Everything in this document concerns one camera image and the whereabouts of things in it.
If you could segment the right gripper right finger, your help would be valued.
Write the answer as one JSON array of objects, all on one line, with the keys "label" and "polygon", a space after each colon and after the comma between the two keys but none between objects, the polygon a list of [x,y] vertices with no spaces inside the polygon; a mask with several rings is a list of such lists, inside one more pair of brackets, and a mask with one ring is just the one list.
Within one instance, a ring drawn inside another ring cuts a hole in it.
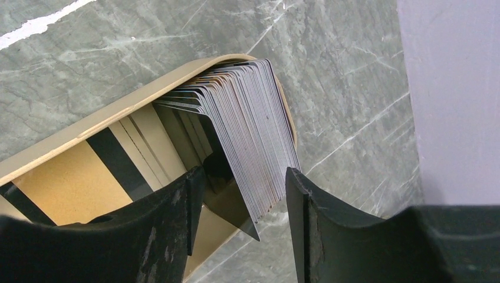
[{"label": "right gripper right finger", "polygon": [[499,206],[418,205],[388,219],[286,172],[299,282],[498,282]]}]

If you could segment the beige oval card tray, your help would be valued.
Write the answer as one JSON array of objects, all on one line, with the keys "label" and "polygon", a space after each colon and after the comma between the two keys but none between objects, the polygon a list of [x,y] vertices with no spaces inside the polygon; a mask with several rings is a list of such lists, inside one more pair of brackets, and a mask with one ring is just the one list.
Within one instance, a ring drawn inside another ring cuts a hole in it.
[{"label": "beige oval card tray", "polygon": [[2,282],[184,282],[299,168],[267,59],[191,61],[1,162]]}]

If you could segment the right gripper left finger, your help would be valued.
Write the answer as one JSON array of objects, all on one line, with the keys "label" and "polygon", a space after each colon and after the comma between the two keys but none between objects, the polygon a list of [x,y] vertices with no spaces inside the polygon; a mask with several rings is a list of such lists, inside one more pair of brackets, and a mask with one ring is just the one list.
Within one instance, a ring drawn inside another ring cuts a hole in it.
[{"label": "right gripper left finger", "polygon": [[88,223],[49,226],[1,217],[2,282],[182,282],[206,175],[172,183]]}]

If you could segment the gold card with black stripe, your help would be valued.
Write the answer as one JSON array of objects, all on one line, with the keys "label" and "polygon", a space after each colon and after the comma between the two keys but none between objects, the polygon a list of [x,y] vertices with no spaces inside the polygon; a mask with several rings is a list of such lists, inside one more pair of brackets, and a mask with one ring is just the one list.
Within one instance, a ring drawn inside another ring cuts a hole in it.
[{"label": "gold card with black stripe", "polygon": [[1,213],[47,225],[87,223],[161,187],[136,130],[111,126],[1,186]]}]

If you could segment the stack of white cards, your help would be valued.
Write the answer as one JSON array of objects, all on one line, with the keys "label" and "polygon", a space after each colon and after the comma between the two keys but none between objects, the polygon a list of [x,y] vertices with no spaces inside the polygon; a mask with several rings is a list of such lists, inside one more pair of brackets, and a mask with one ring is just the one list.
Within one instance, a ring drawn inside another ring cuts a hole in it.
[{"label": "stack of white cards", "polygon": [[285,196],[285,172],[300,163],[270,60],[218,64],[154,104],[209,119],[254,222]]}]

